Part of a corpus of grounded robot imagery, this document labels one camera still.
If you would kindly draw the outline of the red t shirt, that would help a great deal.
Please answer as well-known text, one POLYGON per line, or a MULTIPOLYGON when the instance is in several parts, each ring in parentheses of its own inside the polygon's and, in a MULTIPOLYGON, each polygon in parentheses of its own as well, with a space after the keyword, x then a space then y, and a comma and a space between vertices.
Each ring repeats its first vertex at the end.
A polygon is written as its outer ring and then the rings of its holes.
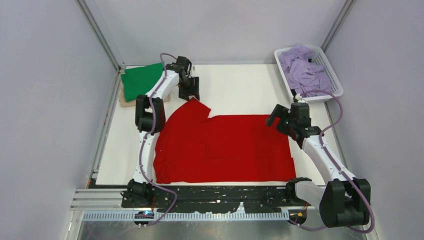
POLYGON ((217 115, 196 99, 168 118, 155 146, 159 184, 286 182, 296 176, 289 139, 267 116, 217 115))

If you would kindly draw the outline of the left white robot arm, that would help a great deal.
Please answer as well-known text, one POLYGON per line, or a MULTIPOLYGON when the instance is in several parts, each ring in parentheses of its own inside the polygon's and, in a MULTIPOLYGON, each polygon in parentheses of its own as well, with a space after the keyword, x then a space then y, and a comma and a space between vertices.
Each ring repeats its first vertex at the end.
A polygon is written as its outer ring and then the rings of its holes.
POLYGON ((155 188, 153 160, 156 143, 166 123, 164 100, 177 87, 178 97, 200 99, 200 79, 192 76, 193 63, 178 56, 172 63, 162 63, 163 71, 156 84, 135 99, 135 126, 139 132, 139 154, 132 179, 121 192, 124 208, 153 207, 155 188))

